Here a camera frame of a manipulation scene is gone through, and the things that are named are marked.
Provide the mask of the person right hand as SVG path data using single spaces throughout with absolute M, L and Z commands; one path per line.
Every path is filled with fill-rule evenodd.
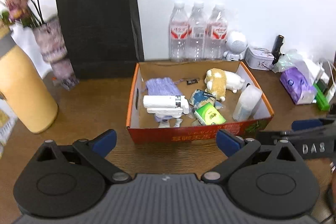
M 331 161 L 330 164 L 330 172 L 331 172 L 331 186 L 332 188 L 335 188 L 335 184 L 336 184 L 336 166 L 335 166 L 335 162 Z

